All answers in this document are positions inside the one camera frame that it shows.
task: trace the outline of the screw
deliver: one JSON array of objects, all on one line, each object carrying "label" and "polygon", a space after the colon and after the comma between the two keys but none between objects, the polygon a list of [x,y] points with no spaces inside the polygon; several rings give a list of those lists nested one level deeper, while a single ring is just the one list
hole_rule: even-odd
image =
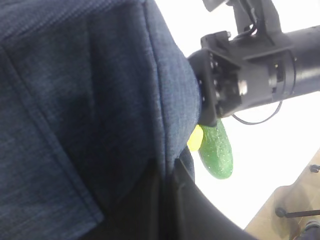
[{"label": "screw", "polygon": [[244,96],[248,93],[248,84],[246,80],[238,81],[239,95]]},{"label": "screw", "polygon": [[221,115],[224,114],[224,110],[223,110],[223,108],[221,106],[219,107],[219,112],[220,112]]}]

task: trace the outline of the black mount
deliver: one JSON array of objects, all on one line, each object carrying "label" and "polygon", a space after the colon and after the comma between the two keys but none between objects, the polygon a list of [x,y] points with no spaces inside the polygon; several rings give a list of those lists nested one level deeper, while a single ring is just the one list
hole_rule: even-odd
[{"label": "black mount", "polygon": [[[212,11],[223,1],[203,0]],[[287,98],[294,87],[291,40],[281,31],[271,0],[230,0],[239,35],[227,31],[201,38],[202,49],[189,57],[202,94],[199,124]]]},{"label": "black mount", "polygon": [[[319,173],[320,165],[312,164],[309,167],[311,173]],[[301,218],[301,217],[310,217],[310,216],[319,216],[320,215],[320,209],[317,210],[309,210],[309,211],[295,211],[295,212],[287,212],[283,207],[277,207],[275,209],[275,214],[279,218]]]}]

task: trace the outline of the cucumber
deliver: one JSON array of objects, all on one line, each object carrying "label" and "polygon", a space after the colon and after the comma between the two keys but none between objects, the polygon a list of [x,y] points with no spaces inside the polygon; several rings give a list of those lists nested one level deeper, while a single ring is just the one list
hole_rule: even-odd
[{"label": "cucumber", "polygon": [[208,172],[217,179],[227,179],[234,169],[231,145],[221,120],[216,127],[201,126],[203,140],[199,149]]}]

